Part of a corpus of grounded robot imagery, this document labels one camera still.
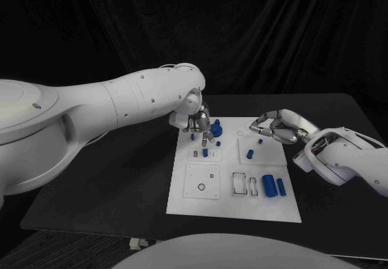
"blue object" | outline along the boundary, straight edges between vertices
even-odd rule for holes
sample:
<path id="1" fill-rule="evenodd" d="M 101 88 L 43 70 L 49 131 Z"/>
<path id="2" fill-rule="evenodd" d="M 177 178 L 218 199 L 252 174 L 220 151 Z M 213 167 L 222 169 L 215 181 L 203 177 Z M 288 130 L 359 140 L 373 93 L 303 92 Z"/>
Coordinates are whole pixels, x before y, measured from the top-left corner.
<path id="1" fill-rule="evenodd" d="M 252 150 L 248 150 L 246 158 L 252 159 Z"/>
<path id="2" fill-rule="evenodd" d="M 267 197 L 274 197 L 278 195 L 275 181 L 272 180 L 272 175 L 262 176 L 262 186 Z"/>
<path id="3" fill-rule="evenodd" d="M 278 192 L 281 196 L 285 196 L 285 189 L 284 189 L 284 185 L 282 185 L 282 180 L 281 178 L 277 179 L 277 187 L 278 187 Z"/>
<path id="4" fill-rule="evenodd" d="M 210 125 L 212 136 L 219 137 L 222 135 L 222 127 L 219 125 L 219 119 L 216 119 L 215 123 Z"/>

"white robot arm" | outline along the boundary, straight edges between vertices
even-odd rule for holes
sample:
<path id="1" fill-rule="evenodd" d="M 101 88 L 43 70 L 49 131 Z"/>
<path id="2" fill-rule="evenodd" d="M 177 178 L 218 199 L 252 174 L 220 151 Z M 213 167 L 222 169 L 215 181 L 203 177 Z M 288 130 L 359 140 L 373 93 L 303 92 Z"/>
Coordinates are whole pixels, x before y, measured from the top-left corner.
<path id="1" fill-rule="evenodd" d="M 91 139 L 171 111 L 170 124 L 213 142 L 203 89 L 187 63 L 69 87 L 0 80 L 0 206 L 55 178 Z"/>
<path id="2" fill-rule="evenodd" d="M 272 122 L 269 128 L 262 128 L 259 124 L 267 119 L 272 119 Z M 305 146 L 293 157 L 293 162 L 305 172 L 314 170 L 334 185 L 344 184 L 357 175 L 388 197 L 388 149 L 375 139 L 346 128 L 320 130 L 287 109 L 264 113 L 249 130 L 284 144 L 301 140 Z M 376 149 L 362 138 L 382 148 Z"/>

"cable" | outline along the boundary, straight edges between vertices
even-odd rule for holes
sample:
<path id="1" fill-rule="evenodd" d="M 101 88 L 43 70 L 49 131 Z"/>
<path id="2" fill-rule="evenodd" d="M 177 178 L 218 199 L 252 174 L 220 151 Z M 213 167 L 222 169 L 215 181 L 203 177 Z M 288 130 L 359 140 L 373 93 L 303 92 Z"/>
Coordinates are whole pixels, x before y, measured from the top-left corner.
<path id="1" fill-rule="evenodd" d="M 166 67 L 166 66 L 176 66 L 176 64 L 168 63 L 168 64 L 161 65 L 158 68 Z"/>
<path id="2" fill-rule="evenodd" d="M 350 130 L 350 129 L 344 128 L 344 127 L 340 127 L 340 129 L 346 130 L 347 132 L 352 132 L 353 134 L 356 134 L 362 138 L 368 139 L 369 141 L 372 141 L 380 147 L 385 147 L 383 144 L 378 140 L 375 140 L 372 137 L 363 135 L 362 133 L 355 132 L 353 130 Z"/>
<path id="3" fill-rule="evenodd" d="M 96 142 L 96 141 L 106 135 L 106 133 L 108 133 L 108 132 L 102 133 L 102 134 L 99 135 L 99 137 L 98 137 L 95 140 L 92 140 L 91 142 L 88 142 L 88 143 L 85 144 L 85 146 L 89 146 L 93 142 Z"/>

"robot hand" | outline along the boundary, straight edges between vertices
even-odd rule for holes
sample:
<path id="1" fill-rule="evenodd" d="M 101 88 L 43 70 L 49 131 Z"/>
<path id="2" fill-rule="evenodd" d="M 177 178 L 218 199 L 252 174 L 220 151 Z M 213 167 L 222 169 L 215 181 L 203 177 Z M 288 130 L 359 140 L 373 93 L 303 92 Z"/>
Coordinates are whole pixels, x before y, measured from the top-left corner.
<path id="1" fill-rule="evenodd" d="M 181 129 L 184 133 L 189 131 L 192 133 L 203 133 L 202 137 L 202 146 L 206 146 L 207 140 L 210 143 L 215 143 L 215 137 L 212 136 L 210 132 L 210 120 L 209 120 L 209 106 L 206 102 L 202 101 L 202 105 L 199 107 L 199 111 L 196 114 L 189 115 L 189 122 L 187 122 L 187 127 Z"/>
<path id="2" fill-rule="evenodd" d="M 267 119 L 272 119 L 269 128 L 259 127 Z M 316 125 L 287 109 L 264 113 L 252 122 L 249 130 L 259 135 L 272 137 L 282 144 L 294 144 L 298 139 L 307 143 L 320 132 Z"/>

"white board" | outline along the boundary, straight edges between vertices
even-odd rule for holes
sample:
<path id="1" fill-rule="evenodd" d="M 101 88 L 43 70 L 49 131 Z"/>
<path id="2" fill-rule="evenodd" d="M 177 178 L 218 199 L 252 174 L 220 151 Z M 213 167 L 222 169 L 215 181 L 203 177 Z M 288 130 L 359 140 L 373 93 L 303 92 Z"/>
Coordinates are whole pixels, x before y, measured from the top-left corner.
<path id="1" fill-rule="evenodd" d="M 215 119 L 219 119 L 222 126 L 222 135 L 216 138 L 220 142 L 220 146 L 218 147 L 207 142 L 206 149 L 209 149 L 209 152 L 210 150 L 220 150 L 220 161 L 218 157 L 216 159 L 202 158 L 200 160 L 193 160 L 190 156 L 192 149 L 202 149 L 202 133 L 194 133 L 194 140 L 192 141 L 192 133 L 179 131 L 166 213 L 235 219 L 301 222 L 285 159 L 282 159 L 282 144 L 248 130 L 248 126 L 256 118 L 210 117 L 212 123 Z M 238 143 L 238 138 L 243 143 L 243 147 L 261 146 L 254 156 L 265 154 L 268 151 L 278 153 L 277 156 L 280 156 L 280 158 L 272 158 L 272 164 L 268 163 L 268 159 L 265 158 L 261 158 L 261 160 L 265 160 L 265 165 L 245 163 L 243 158 L 246 158 L 246 152 L 243 152 L 245 149 L 239 152 L 241 143 Z M 256 143 L 259 138 L 264 140 L 262 144 Z M 218 199 L 187 197 L 184 190 L 190 188 L 194 189 L 194 187 L 197 188 L 199 184 L 197 181 L 192 180 L 189 180 L 192 185 L 189 185 L 189 183 L 186 184 L 187 165 L 207 165 L 203 169 L 196 169 L 199 174 L 202 174 L 207 168 L 218 166 L 219 184 L 218 189 L 216 187 L 213 189 L 218 191 Z M 258 196 L 249 195 L 251 188 L 248 188 L 248 195 L 232 195 L 232 173 L 245 174 L 246 187 L 251 186 L 249 178 L 255 178 Z M 265 196 L 261 177 L 267 174 L 271 174 L 274 179 L 282 179 L 285 196 L 278 195 L 271 198 Z"/>

